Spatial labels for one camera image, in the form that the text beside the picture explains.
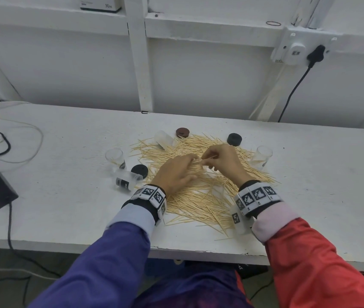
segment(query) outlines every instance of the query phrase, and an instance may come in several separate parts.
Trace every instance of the box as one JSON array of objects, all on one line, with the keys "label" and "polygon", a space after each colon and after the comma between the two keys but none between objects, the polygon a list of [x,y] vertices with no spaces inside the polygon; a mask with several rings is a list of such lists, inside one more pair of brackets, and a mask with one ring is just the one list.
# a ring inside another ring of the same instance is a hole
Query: box
[{"label": "box", "polygon": [[79,0],[82,10],[94,12],[117,13],[121,7],[121,0]]}]

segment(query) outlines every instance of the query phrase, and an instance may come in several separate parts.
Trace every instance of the table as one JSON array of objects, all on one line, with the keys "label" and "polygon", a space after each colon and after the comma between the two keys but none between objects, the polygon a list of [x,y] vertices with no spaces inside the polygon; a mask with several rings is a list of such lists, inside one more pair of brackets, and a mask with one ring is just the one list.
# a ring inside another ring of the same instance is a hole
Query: table
[{"label": "table", "polygon": [[[172,114],[142,114],[50,105],[22,104],[0,109],[4,118],[35,124],[44,132],[38,155],[28,164],[0,162],[0,171],[19,194],[13,203],[16,249],[81,253],[103,233],[130,193],[113,185],[106,150],[150,138],[158,130],[225,140],[242,136],[241,146],[273,149],[268,171],[276,189],[338,254],[364,271],[364,129],[278,124]],[[4,156],[22,160],[39,141],[34,129],[10,129],[0,120],[13,148]],[[126,158],[128,168],[137,157]],[[8,207],[0,209],[0,248],[7,248]],[[268,264],[255,237],[226,238],[200,223],[165,226],[151,238],[150,257]]]}]

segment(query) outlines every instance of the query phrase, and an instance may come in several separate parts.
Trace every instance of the red sleeve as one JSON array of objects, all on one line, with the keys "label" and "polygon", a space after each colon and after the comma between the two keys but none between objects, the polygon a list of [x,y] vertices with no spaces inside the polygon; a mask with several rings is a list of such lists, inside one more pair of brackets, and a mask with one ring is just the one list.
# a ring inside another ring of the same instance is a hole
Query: red sleeve
[{"label": "red sleeve", "polygon": [[364,307],[364,276],[302,218],[266,242],[280,307]]}]

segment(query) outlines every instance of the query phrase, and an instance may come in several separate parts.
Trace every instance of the person's right hand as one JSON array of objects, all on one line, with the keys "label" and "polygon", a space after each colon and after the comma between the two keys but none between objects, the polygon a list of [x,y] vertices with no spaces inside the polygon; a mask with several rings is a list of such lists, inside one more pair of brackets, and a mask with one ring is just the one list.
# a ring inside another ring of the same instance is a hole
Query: person's right hand
[{"label": "person's right hand", "polygon": [[202,155],[202,159],[202,165],[207,165],[210,169],[214,168],[215,171],[220,171],[223,176],[233,181],[238,187],[253,179],[241,164],[235,147],[231,145],[210,146]]}]

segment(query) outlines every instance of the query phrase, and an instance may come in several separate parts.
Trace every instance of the blue sleeve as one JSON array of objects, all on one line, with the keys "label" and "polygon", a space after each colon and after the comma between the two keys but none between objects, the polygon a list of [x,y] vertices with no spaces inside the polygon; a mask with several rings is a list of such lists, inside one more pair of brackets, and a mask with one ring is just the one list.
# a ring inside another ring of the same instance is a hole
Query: blue sleeve
[{"label": "blue sleeve", "polygon": [[149,250],[144,230],[129,222],[113,223],[29,307],[128,308],[137,296]]}]

